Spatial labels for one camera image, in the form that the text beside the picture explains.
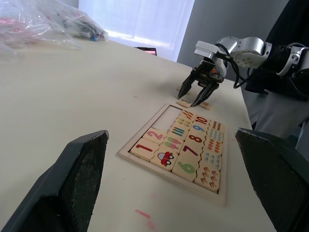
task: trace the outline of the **white table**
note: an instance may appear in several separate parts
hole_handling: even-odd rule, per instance
[[[0,228],[68,142],[108,130],[89,232],[275,231],[232,141],[237,127],[250,128],[240,89],[225,80],[204,112],[229,129],[227,203],[219,206],[116,156],[165,103],[176,102],[191,68],[111,41],[83,44],[85,51],[33,47],[0,67]],[[193,99],[200,87],[191,91]],[[155,230],[136,209],[152,216]]]

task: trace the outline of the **robotic arm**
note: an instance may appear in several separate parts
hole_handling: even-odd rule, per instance
[[[238,66],[256,70],[264,66],[281,78],[296,78],[296,74],[304,74],[309,71],[309,56],[306,56],[305,52],[308,49],[299,43],[276,46],[256,37],[245,39],[225,37],[215,45],[198,41],[195,53],[202,56],[203,59],[197,68],[192,69],[188,78],[183,82],[178,99],[190,90],[196,80],[203,89],[192,106],[201,104],[223,82],[229,64],[236,73],[234,88],[238,88],[246,82],[240,76]],[[242,83],[237,85],[239,79],[242,80]]]

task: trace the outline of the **wooden number puzzle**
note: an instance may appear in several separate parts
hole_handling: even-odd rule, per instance
[[[225,130],[223,124],[209,120],[207,115],[195,113],[194,108],[183,110],[167,104],[118,155],[224,204],[227,171]]]

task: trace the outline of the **car illustration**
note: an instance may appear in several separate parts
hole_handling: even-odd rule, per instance
[[[174,157],[173,157],[173,153],[167,151],[165,153],[163,152],[159,153],[158,158],[161,160],[161,164],[167,167],[168,165],[172,164],[171,161],[169,160],[173,159]]]

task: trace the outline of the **green number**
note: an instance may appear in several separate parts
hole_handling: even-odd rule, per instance
[[[181,162],[178,162],[179,166],[187,173],[194,173],[195,169],[190,164],[183,165]]]

